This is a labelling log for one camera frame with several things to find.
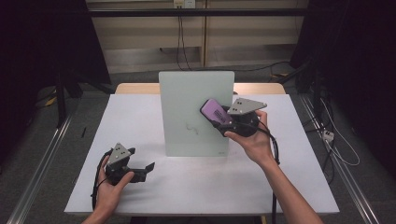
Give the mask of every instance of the black curtain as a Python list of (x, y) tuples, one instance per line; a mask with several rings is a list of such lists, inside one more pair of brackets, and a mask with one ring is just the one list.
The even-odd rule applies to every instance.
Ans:
[(323, 21), (304, 21), (292, 64), (299, 66), (308, 57), (317, 57), (316, 69), (323, 84), (376, 158), (396, 176), (396, 3), (343, 2), (339, 6), (346, 7), (339, 8), (345, 10), (327, 23), (331, 32), (322, 33), (329, 36), (324, 37), (329, 39), (325, 46), (314, 40), (320, 36), (315, 33), (321, 32)]
[(88, 9), (84, 0), (6, 1), (0, 7), (0, 162), (33, 117), (38, 91), (54, 86), (59, 72), (110, 83), (91, 17), (69, 11)]

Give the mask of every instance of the cable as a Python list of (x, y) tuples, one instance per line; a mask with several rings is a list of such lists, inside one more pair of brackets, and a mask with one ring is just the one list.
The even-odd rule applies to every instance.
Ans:
[(177, 54), (176, 54), (176, 60), (177, 60), (177, 66), (181, 71), (185, 71), (184, 69), (181, 68), (180, 62), (178, 61), (178, 50), (180, 49), (180, 17), (178, 17), (178, 41), (177, 41)]
[(266, 65), (264, 67), (259, 67), (259, 68), (253, 68), (253, 69), (246, 69), (246, 70), (240, 70), (240, 69), (222, 69), (222, 68), (215, 68), (215, 69), (210, 69), (210, 68), (203, 68), (203, 69), (196, 69), (196, 71), (235, 71), (235, 72), (254, 72), (254, 71), (260, 71), (262, 69), (266, 69), (272, 66), (275, 66), (277, 64), (281, 64), (281, 63), (289, 63), (287, 61), (282, 61), (282, 62), (278, 62), (278, 63), (273, 63), (270, 65)]
[[(262, 128), (259, 128), (259, 127), (254, 127), (254, 126), (252, 126), (250, 124), (246, 124), (246, 123), (235, 122), (235, 124), (242, 125), (242, 126), (245, 126), (245, 127), (250, 127), (252, 129), (256, 129), (257, 131), (265, 133), (267, 136), (269, 136), (271, 138), (271, 141), (272, 141), (273, 146), (274, 146), (274, 159), (275, 159), (276, 163), (279, 165), (280, 161), (279, 161), (279, 150), (278, 150), (278, 146), (277, 146), (277, 141), (274, 138), (274, 136), (271, 135), (271, 132), (268, 129), (268, 127), (263, 122), (261, 122), (260, 120), (259, 120), (259, 122), (260, 122), (260, 124), (262, 124), (262, 126), (265, 127), (266, 130), (264, 130)], [(276, 224), (276, 195), (274, 193), (273, 193), (273, 204), (272, 204), (272, 215), (271, 215), (271, 217), (272, 217), (272, 223)]]
[(303, 127), (305, 127), (307, 124), (309, 124), (309, 122), (313, 121), (314, 119), (317, 119), (317, 117), (313, 117), (312, 119), (306, 120), (306, 121), (302, 122), (301, 124), (303, 125)]
[(326, 104), (324, 103), (324, 101), (323, 101), (322, 99), (320, 99), (320, 101), (323, 103), (324, 108), (326, 109), (327, 114), (329, 115), (329, 119), (330, 119), (330, 122), (332, 123), (332, 126), (333, 126), (334, 129), (337, 131), (337, 133), (341, 136), (341, 138), (342, 138), (342, 139), (349, 145), (349, 147), (352, 149), (352, 151), (353, 151), (353, 153), (356, 155), (358, 161), (357, 161), (356, 163), (351, 163), (351, 162), (345, 161), (345, 160), (341, 157), (341, 155), (340, 155), (339, 153), (337, 153), (337, 152), (330, 146), (330, 144), (329, 144), (329, 142), (328, 142), (327, 140), (323, 140), (323, 141), (325, 141), (325, 142), (329, 145), (330, 150), (331, 150), (331, 151), (334, 153), (334, 155), (335, 155), (338, 159), (340, 159), (343, 163), (348, 164), (348, 165), (351, 165), (351, 166), (357, 166), (357, 165), (359, 165), (359, 164), (361, 163), (361, 158), (359, 157), (358, 153), (357, 153), (356, 150), (353, 148), (353, 146), (349, 144), (349, 142), (345, 139), (345, 137), (338, 131), (338, 129), (335, 127), (335, 124), (334, 124), (334, 122), (332, 121), (332, 117), (331, 117), (331, 114), (330, 114), (330, 112), (329, 112), (329, 109), (327, 108)]
[[(332, 112), (332, 107), (331, 107), (331, 104), (330, 104), (329, 96), (328, 96), (328, 99), (326, 100), (326, 102), (327, 102), (327, 104), (328, 104), (328, 107), (330, 108), (331, 117), (333, 118), (333, 112)], [(321, 114), (322, 114), (322, 112), (320, 111), (320, 115), (318, 115), (318, 117), (315, 116), (315, 117), (313, 117), (313, 118), (311, 119), (311, 120), (314, 120), (314, 119), (317, 120), (317, 121), (318, 121), (318, 126), (319, 126), (319, 127), (316, 128), (316, 129), (312, 129), (312, 130), (305, 130), (306, 133), (312, 133), (312, 132), (316, 132), (316, 131), (322, 132), (324, 128), (328, 127), (328, 126), (331, 124), (331, 122), (330, 122), (329, 119), (327, 120), (327, 123), (326, 123), (326, 124), (322, 124), (321, 122), (323, 121), (323, 118), (321, 117)], [(305, 121), (304, 123), (302, 123), (302, 124), (303, 124), (303, 127), (306, 126), (311, 120), (307, 120), (307, 121)]]
[(93, 183), (93, 190), (92, 190), (92, 195), (91, 195), (91, 197), (92, 197), (92, 209), (95, 209), (95, 206), (96, 206), (96, 197), (97, 197), (97, 195), (98, 195), (99, 186), (100, 186), (103, 182), (105, 182), (105, 180), (108, 179), (108, 177), (107, 177), (107, 178), (105, 178), (104, 180), (102, 180), (98, 185), (96, 185), (97, 182), (98, 182), (100, 169), (102, 169), (103, 160), (105, 159), (106, 156), (110, 155), (112, 151), (113, 151), (113, 148), (111, 148), (108, 152), (106, 152), (106, 153), (103, 155), (102, 159), (99, 161), (99, 165), (97, 166), (97, 169), (96, 169), (96, 176), (95, 176), (95, 182)]
[(186, 64), (189, 67), (190, 71), (192, 69), (190, 68), (189, 61), (187, 60), (187, 55), (186, 55), (186, 48), (184, 47), (184, 28), (183, 28), (183, 18), (180, 17), (180, 26), (181, 26), (181, 43), (183, 44), (183, 54), (184, 54), (184, 59), (186, 60)]
[(176, 55), (177, 66), (181, 71), (188, 71), (188, 70), (181, 68), (180, 62), (178, 60), (178, 51), (180, 49), (180, 38), (181, 38), (182, 46), (183, 46), (184, 59), (186, 60), (186, 64), (189, 67), (189, 70), (192, 71), (192, 69), (190, 68), (189, 62), (187, 60), (186, 49), (184, 47), (183, 19), (181, 17), (178, 17), (178, 41), (177, 41), (177, 55)]
[(270, 83), (271, 82), (271, 80), (272, 80), (272, 76), (273, 76), (273, 70), (272, 70), (272, 67), (273, 66), (270, 66), (270, 79), (268, 79), (268, 83)]
[(335, 174), (335, 171), (334, 171), (334, 163), (332, 162), (332, 159), (330, 159), (330, 155), (331, 155), (331, 154), (332, 154), (332, 151), (329, 150), (329, 151), (327, 152), (326, 159), (325, 159), (325, 161), (323, 162), (323, 165), (322, 165), (322, 167), (321, 167), (322, 172), (323, 172), (324, 174), (326, 174), (326, 172), (325, 172), (324, 170), (326, 169), (327, 162), (330, 161), (330, 163), (332, 164), (332, 177), (331, 177), (330, 181), (327, 182), (329, 185), (330, 185), (330, 184), (332, 183), (332, 181), (334, 180), (334, 174)]

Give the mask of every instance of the metal rail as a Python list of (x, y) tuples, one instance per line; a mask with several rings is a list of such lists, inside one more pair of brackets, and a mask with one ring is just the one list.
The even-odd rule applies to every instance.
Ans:
[(38, 10), (34, 14), (90, 17), (294, 17), (330, 15), (332, 9), (318, 8), (165, 8), (165, 9), (89, 9), (84, 10)]
[(27, 185), (25, 191), (20, 197), (20, 200), (15, 206), (14, 211), (12, 212), (10, 218), (8, 219), (7, 224), (22, 224), (26, 219), (27, 214), (35, 200), (35, 196), (40, 190), (44, 177), (46, 176), (47, 171), (50, 168), (50, 165), (53, 161), (53, 158), (55, 157), (56, 152), (64, 138), (67, 128), (69, 127), (71, 118), (77, 110), (78, 102), (75, 105), (73, 104), (71, 106), (72, 107), (71, 112), (66, 117), (64, 123), (61, 125), (61, 127), (56, 129), (52, 137), (52, 140), (50, 141), (49, 146), (47, 147), (47, 150), (44, 153), (43, 159), (38, 164), (38, 167), (35, 170), (32, 179), (29, 181), (29, 184)]
[[(300, 95), (300, 99), (303, 102), (306, 112), (308, 113), (309, 117), (313, 120), (315, 127), (318, 129), (320, 125), (317, 122), (317, 120), (314, 119), (315, 114), (311, 109), (313, 107), (311, 101), (307, 98), (306, 95)], [(325, 146), (326, 146), (326, 150), (330, 152), (331, 146), (327, 142), (325, 142)], [(338, 149), (336, 147), (334, 147), (333, 150), (339, 154)], [(331, 158), (334, 167), (337, 169), (338, 174), (341, 176), (344, 184), (346, 185), (346, 189), (348, 190), (353, 202), (355, 203), (356, 207), (361, 213), (361, 217), (363, 218), (364, 222), (367, 224), (381, 223), (379, 218), (375, 214), (373, 207), (370, 205), (363, 191), (359, 187), (358, 182), (356, 182), (352, 173), (350, 173), (347, 165), (339, 161), (334, 156), (333, 153), (331, 153)]]

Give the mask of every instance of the white table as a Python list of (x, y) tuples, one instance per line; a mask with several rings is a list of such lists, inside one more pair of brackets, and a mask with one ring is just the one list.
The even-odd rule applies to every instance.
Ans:
[[(320, 214), (339, 212), (290, 97), (239, 95), (265, 102), (279, 144), (280, 167)], [(92, 211), (92, 184), (103, 154), (116, 143), (135, 147), (131, 168), (156, 162), (145, 183), (125, 187), (117, 214), (128, 216), (261, 215), (271, 213), (272, 190), (257, 164), (230, 142), (224, 158), (165, 156), (160, 95), (111, 95), (65, 212)]]

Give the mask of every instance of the human hand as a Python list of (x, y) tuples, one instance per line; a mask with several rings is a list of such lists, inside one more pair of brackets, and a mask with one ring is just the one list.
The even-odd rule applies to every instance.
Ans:
[[(256, 114), (260, 117), (260, 122), (267, 126), (267, 113), (256, 110)], [(259, 123), (259, 128), (268, 131), (265, 126)], [(243, 137), (233, 132), (226, 132), (224, 135), (241, 145), (247, 156), (259, 165), (262, 165), (267, 160), (274, 159), (271, 151), (270, 137), (265, 133), (257, 131), (250, 137)]]
[(105, 157), (99, 171), (97, 184), (103, 183), (98, 187), (95, 209), (83, 223), (105, 223), (116, 210), (123, 188), (134, 178), (134, 172), (129, 172), (116, 186), (111, 185), (105, 173), (108, 158), (109, 156)]

